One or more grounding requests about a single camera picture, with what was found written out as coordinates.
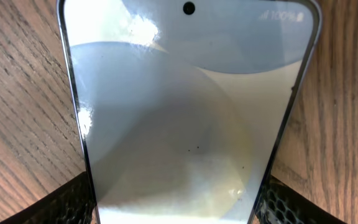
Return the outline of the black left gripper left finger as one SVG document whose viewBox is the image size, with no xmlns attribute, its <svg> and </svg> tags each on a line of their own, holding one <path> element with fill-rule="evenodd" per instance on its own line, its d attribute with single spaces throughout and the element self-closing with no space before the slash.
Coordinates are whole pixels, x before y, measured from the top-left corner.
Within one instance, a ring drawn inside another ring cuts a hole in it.
<svg viewBox="0 0 358 224">
<path fill-rule="evenodd" d="M 86 172 L 0 224 L 90 224 L 95 202 Z"/>
</svg>

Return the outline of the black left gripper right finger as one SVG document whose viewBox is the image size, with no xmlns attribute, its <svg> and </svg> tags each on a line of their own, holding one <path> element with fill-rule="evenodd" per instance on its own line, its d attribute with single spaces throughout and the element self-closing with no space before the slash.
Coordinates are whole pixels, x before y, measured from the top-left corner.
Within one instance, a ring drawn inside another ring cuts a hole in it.
<svg viewBox="0 0 358 224">
<path fill-rule="evenodd" d="M 345 224 L 273 176 L 262 187 L 255 215 L 262 224 Z"/>
</svg>

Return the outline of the blue smartphone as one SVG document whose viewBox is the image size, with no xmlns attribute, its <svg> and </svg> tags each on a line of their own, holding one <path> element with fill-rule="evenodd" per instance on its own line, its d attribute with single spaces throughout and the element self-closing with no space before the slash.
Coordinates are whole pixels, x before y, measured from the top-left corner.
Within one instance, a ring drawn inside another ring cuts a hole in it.
<svg viewBox="0 0 358 224">
<path fill-rule="evenodd" d="M 98 223 L 251 223 L 318 3 L 63 0 L 57 18 Z"/>
</svg>

